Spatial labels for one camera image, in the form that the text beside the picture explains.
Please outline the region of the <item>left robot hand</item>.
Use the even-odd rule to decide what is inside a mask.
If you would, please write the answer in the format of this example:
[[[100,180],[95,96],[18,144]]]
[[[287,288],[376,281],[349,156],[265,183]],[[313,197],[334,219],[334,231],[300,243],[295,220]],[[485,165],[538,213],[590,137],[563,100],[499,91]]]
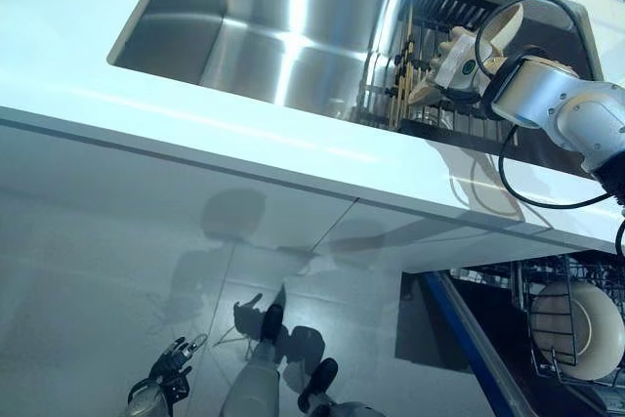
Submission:
[[[150,368],[148,377],[172,393],[188,392],[188,365],[193,356],[205,345],[208,336],[200,333],[192,339],[179,337],[170,344]]]

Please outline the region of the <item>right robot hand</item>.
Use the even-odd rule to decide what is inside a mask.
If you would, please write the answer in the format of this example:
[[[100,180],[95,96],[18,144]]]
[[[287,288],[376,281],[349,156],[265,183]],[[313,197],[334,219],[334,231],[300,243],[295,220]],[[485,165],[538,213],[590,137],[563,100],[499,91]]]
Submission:
[[[478,79],[484,74],[476,57],[476,39],[472,31],[456,26],[430,61],[426,83],[453,102],[473,104],[482,98]]]

